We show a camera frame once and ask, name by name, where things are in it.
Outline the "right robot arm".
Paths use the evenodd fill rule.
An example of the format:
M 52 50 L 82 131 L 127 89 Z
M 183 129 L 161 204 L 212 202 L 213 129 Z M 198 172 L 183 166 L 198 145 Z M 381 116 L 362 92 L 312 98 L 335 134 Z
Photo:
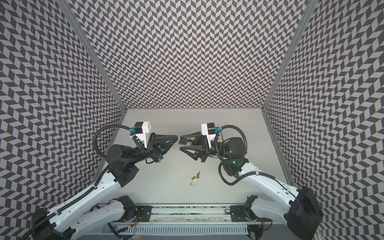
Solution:
M 246 159 L 247 139 L 243 132 L 239 133 L 239 137 L 222 142 L 219 142 L 220 133 L 213 140 L 200 132 L 184 135 L 180 137 L 180 150 L 194 160 L 215 155 L 220 160 L 219 176 L 226 185 L 245 181 L 271 198 L 267 201 L 255 195 L 248 197 L 243 205 L 248 220 L 268 219 L 286 225 L 301 240 L 315 239 L 324 215 L 314 192 L 307 187 L 299 189 L 285 184 L 257 168 Z

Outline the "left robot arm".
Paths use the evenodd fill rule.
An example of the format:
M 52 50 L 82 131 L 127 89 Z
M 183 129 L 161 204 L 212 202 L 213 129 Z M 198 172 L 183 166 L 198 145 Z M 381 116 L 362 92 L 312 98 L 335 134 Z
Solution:
M 23 236 L 25 240 L 76 240 L 88 232 L 114 221 L 135 223 L 140 217 L 136 204 L 127 195 L 112 203 L 91 210 L 102 199 L 111 196 L 131 182 L 139 169 L 136 163 L 147 158 L 159 162 L 178 141 L 176 135 L 152 133 L 145 150 L 113 145 L 106 159 L 110 164 L 90 186 L 64 203 L 51 209 L 39 209 L 32 215 L 32 226 Z

